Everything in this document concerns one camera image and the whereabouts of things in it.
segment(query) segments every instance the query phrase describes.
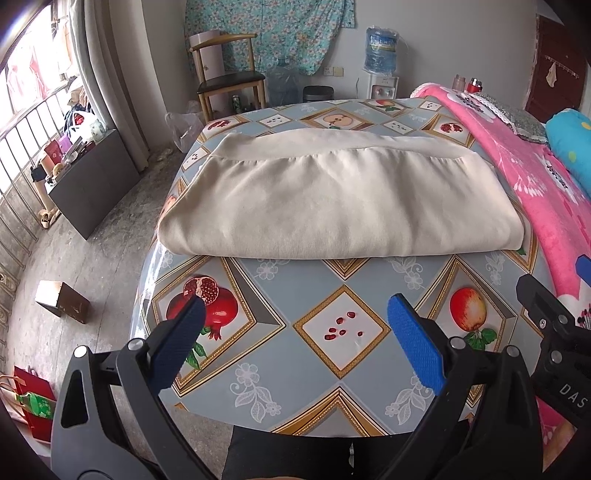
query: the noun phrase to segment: blue water bottle label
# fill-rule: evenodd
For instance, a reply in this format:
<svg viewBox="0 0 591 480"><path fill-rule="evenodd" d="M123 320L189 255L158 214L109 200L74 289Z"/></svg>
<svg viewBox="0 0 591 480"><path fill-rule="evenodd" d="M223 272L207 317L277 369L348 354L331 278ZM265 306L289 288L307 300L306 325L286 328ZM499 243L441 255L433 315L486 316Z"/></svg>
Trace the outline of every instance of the blue water bottle label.
<svg viewBox="0 0 591 480"><path fill-rule="evenodd" d="M396 39L381 35L370 35L369 45L373 50L396 51Z"/></svg>

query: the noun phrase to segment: blue pillow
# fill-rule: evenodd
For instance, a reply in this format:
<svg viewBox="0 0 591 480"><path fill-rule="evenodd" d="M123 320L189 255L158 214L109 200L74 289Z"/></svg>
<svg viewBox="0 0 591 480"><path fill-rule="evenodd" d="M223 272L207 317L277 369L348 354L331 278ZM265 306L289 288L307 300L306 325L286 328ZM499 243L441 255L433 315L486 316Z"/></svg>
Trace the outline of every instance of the blue pillow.
<svg viewBox="0 0 591 480"><path fill-rule="evenodd" d="M552 153L591 195L591 120L567 108L546 123Z"/></svg>

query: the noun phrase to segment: plastic bag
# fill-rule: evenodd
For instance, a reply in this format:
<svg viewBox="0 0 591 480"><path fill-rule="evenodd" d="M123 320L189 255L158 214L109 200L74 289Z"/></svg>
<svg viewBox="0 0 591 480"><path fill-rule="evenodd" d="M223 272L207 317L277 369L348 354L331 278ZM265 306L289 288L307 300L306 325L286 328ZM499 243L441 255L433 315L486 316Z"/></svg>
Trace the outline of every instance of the plastic bag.
<svg viewBox="0 0 591 480"><path fill-rule="evenodd" d="M73 125L67 130L72 143L79 137L82 141L100 142L106 135L106 129L100 119L93 113L77 110L72 113Z"/></svg>
<svg viewBox="0 0 591 480"><path fill-rule="evenodd" d="M202 113L198 112L199 103L191 100L187 104L189 113L171 113L164 115L168 128L173 135L174 144L178 149L187 153L197 140L197 136L203 130Z"/></svg>

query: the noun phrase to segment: red gift bag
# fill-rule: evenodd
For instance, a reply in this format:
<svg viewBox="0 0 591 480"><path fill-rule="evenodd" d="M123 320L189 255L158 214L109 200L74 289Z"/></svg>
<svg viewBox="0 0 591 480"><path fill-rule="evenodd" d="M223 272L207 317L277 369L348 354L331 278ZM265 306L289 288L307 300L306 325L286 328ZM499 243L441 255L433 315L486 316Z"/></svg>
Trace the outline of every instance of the red gift bag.
<svg viewBox="0 0 591 480"><path fill-rule="evenodd" d="M14 367L14 376L24 380L25 382L25 385L15 382L16 391L19 395L24 395L27 392L33 392L51 400L56 399L47 380L43 380L40 377L31 375L29 372L18 367ZM24 415L27 419L27 423L29 424L29 428L31 429L33 438L41 442L50 442L51 426L53 425L53 422L49 419L36 417L27 411L24 411Z"/></svg>

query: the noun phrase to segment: small brown box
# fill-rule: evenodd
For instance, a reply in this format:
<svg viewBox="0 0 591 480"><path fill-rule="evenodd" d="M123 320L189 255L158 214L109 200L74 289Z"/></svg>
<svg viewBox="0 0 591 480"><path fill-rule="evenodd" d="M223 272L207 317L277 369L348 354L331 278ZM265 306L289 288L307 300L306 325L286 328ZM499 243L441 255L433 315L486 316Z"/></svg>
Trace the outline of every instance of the small brown box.
<svg viewBox="0 0 591 480"><path fill-rule="evenodd" d="M41 280L35 301L58 317L65 313L80 323L86 323L90 302L62 281Z"/></svg>

